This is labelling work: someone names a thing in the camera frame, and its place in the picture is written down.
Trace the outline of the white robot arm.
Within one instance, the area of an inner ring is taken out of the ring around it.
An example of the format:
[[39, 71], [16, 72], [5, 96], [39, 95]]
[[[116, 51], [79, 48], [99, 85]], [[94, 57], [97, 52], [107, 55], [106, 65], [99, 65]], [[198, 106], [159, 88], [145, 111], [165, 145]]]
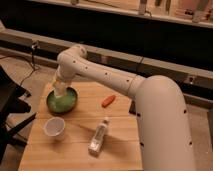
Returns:
[[135, 102], [144, 171], [196, 171], [186, 102], [177, 83], [148, 78], [90, 62], [76, 44], [59, 53], [55, 90], [63, 92], [77, 74], [107, 86]]

